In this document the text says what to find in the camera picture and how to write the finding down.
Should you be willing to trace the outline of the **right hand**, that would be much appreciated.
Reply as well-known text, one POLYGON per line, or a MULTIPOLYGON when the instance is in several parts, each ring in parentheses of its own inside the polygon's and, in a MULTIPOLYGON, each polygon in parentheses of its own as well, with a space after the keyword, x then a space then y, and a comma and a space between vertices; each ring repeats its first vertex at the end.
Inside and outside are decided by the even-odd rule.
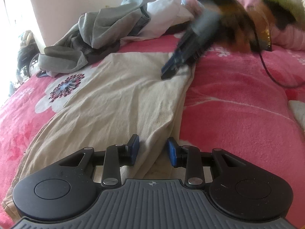
POLYGON ((249 8, 247 15, 250 19, 250 28, 241 28, 241 24, 237 24, 234 40, 223 40, 219 42, 220 46, 231 52, 250 53, 250 41, 255 39, 251 26, 254 25, 256 34, 259 36, 271 25, 275 25, 275 17, 264 2, 258 2, 253 8, 249 8))

